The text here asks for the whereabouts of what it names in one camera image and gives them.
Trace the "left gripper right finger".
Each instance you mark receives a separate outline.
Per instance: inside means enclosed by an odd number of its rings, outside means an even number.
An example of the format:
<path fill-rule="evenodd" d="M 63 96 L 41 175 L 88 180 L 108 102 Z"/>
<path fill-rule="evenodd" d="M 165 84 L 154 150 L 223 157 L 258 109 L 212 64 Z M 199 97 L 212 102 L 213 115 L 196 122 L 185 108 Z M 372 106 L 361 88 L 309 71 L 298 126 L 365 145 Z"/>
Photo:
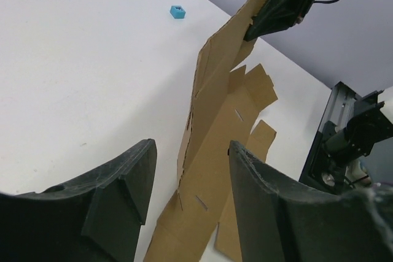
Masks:
<path fill-rule="evenodd" d="M 244 261 L 391 261 L 392 188 L 331 195 L 228 149 Z"/>

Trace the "brown cardboard box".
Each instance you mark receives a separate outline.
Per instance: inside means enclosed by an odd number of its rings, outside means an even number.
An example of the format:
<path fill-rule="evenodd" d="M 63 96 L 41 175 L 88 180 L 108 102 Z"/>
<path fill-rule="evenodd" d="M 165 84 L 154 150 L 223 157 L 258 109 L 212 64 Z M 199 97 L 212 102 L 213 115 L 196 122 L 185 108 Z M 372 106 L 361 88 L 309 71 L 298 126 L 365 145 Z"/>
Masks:
<path fill-rule="evenodd" d="M 267 152 L 276 135 L 259 120 L 277 99 L 273 82 L 261 65 L 247 70 L 243 63 L 255 45 L 244 35 L 266 1 L 247 0 L 198 54 L 179 185 L 157 220 L 146 261 L 199 261 L 211 236 L 219 252 L 241 260 L 228 149 L 238 141 Z"/>

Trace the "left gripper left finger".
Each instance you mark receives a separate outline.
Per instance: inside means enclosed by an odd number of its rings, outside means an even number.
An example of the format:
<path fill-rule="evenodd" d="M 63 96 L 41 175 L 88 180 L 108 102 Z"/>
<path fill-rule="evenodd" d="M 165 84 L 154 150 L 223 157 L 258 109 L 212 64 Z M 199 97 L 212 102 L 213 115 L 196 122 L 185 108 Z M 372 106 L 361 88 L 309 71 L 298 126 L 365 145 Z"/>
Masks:
<path fill-rule="evenodd" d="M 133 261 L 157 163 L 153 139 L 42 193 L 1 195 L 2 261 Z"/>

